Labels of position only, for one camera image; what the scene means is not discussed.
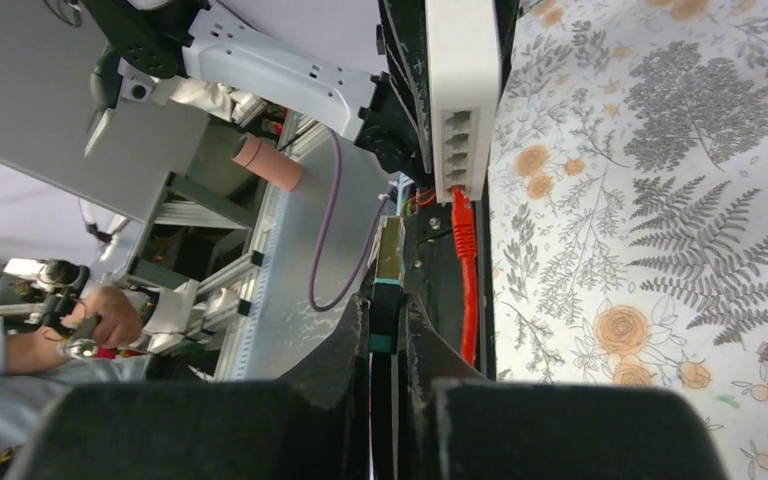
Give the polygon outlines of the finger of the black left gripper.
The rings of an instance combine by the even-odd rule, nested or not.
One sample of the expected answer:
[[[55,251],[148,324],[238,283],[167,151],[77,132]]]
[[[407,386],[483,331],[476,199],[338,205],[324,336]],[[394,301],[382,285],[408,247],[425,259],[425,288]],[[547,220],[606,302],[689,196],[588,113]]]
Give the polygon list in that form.
[[[424,1],[378,1],[390,74],[410,112],[425,174],[433,174]]]

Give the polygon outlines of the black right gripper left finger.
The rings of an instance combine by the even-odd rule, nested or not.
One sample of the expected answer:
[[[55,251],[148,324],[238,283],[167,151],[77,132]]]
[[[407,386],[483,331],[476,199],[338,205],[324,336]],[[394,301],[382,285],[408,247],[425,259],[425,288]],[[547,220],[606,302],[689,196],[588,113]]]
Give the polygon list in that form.
[[[365,479],[368,310],[274,380],[86,384],[61,396],[10,479]]]

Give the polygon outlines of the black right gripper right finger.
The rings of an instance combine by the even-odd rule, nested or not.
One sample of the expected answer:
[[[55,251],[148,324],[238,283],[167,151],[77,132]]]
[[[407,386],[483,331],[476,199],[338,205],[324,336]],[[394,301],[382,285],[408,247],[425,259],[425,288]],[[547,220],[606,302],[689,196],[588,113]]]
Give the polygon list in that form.
[[[400,322],[401,479],[722,479],[701,419],[656,388],[495,382],[437,334],[420,298]]]

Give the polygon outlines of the white router box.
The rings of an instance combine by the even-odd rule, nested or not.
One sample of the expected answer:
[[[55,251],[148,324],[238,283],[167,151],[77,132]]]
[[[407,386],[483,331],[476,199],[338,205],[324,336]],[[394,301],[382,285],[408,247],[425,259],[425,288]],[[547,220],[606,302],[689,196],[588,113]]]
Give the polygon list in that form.
[[[501,87],[495,5],[425,3],[430,126],[436,199],[483,194]]]

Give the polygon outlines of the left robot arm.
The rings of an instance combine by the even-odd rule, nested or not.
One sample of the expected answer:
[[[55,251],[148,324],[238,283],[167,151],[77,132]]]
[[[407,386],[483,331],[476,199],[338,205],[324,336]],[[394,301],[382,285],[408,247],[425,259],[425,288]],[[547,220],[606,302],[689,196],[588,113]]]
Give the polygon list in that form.
[[[316,58],[257,31],[219,3],[82,5],[108,41],[93,79],[104,112],[121,100],[147,101],[161,80],[221,83],[308,116],[372,153],[389,173],[432,184],[423,164],[428,143],[389,74]]]

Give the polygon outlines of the operator hand in background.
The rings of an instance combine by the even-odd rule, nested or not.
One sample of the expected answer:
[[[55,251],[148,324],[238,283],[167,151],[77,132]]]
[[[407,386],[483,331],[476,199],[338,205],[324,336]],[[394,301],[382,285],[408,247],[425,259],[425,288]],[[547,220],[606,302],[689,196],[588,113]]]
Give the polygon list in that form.
[[[77,327],[93,316],[100,319],[92,338],[102,347],[122,347],[136,342],[141,336],[141,316],[126,294],[116,286],[98,287],[79,299],[72,312],[61,318],[61,324]]]

